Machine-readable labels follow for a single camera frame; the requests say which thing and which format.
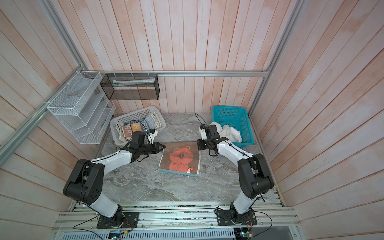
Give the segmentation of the blue and cream towel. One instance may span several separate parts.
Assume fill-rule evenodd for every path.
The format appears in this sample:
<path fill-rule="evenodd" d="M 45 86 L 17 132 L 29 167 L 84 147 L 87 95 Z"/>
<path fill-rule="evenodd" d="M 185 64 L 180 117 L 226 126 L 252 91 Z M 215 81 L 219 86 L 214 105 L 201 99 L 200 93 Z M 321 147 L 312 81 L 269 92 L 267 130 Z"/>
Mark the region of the blue and cream towel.
<path fill-rule="evenodd" d="M 118 131 L 119 140 L 121 142 L 125 143 L 127 141 L 127 139 L 125 138 L 125 134 L 124 134 L 124 124 L 123 123 L 117 123 L 116 129 Z"/>

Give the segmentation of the multicolour lettered towel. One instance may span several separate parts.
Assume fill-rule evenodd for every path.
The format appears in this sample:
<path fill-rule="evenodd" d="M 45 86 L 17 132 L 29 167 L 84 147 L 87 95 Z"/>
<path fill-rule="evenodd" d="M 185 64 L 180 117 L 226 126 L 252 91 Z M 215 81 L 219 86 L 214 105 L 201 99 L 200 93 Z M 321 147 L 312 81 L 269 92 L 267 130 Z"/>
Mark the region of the multicolour lettered towel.
<path fill-rule="evenodd" d="M 128 123 L 123 124 L 124 134 L 127 140 L 132 137 L 132 133 L 134 132 L 147 132 L 149 129 L 158 130 L 163 126 L 159 116 L 154 112 L 150 113 L 144 119 L 131 120 Z"/>

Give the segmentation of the red and white towel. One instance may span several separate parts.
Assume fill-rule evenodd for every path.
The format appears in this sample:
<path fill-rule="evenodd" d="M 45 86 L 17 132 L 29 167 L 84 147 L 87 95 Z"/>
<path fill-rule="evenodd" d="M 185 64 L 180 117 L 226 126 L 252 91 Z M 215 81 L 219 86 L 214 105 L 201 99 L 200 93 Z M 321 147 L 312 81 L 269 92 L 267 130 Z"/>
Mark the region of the red and white towel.
<path fill-rule="evenodd" d="M 198 177 L 201 153 L 197 142 L 169 142 L 163 150 L 159 171 Z"/>

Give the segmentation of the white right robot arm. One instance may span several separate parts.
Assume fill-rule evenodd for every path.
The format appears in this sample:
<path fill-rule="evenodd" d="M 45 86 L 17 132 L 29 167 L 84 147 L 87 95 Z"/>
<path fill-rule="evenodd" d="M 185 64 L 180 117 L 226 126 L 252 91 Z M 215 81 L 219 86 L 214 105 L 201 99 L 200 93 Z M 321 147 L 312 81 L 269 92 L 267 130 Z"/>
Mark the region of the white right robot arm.
<path fill-rule="evenodd" d="M 231 216 L 232 221 L 238 221 L 251 212 L 257 198 L 262 199 L 263 194 L 274 188 L 267 161 L 262 154 L 245 152 L 228 138 L 221 137 L 215 125 L 202 124 L 199 131 L 202 137 L 197 141 L 200 151 L 212 150 L 215 155 L 226 157 L 238 167 L 241 192 L 228 211 L 219 211 L 220 217 L 226 214 Z"/>

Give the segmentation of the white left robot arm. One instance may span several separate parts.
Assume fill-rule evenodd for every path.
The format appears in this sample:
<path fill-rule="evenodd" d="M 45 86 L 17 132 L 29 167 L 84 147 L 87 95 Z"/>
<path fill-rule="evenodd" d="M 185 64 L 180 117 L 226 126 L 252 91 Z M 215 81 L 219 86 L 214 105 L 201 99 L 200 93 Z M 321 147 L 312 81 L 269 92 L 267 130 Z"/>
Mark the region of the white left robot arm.
<path fill-rule="evenodd" d="M 122 207 L 103 193 L 106 174 L 122 166 L 147 158 L 166 148 L 159 142 L 150 141 L 144 132 L 134 132 L 131 140 L 117 152 L 93 160 L 80 159 L 75 164 L 65 186 L 65 196 L 82 202 L 102 218 L 114 221 L 118 227 L 124 219 Z"/>

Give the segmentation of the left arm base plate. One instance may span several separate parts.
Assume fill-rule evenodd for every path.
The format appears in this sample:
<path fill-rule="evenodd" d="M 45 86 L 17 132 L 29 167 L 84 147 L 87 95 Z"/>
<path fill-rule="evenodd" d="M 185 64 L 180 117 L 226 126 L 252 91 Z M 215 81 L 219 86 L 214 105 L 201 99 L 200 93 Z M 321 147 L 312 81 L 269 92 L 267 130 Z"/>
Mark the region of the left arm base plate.
<path fill-rule="evenodd" d="M 135 229 L 138 225 L 139 215 L 139 212 L 123 212 L 118 210 L 111 218 L 100 216 L 97 229 L 118 229 L 121 227 Z"/>

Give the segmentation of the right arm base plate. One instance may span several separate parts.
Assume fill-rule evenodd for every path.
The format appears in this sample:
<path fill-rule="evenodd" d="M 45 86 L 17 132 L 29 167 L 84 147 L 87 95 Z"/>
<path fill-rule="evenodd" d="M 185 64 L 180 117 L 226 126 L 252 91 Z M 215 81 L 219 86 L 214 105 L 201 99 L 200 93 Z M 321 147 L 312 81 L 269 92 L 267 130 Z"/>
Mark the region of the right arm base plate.
<path fill-rule="evenodd" d="M 248 225 L 252 227 L 253 225 L 257 225 L 255 211 L 252 209 L 249 209 L 249 211 L 244 214 L 238 214 L 234 209 L 223 210 L 218 208 L 214 210 L 214 213 L 217 216 L 219 226 Z"/>

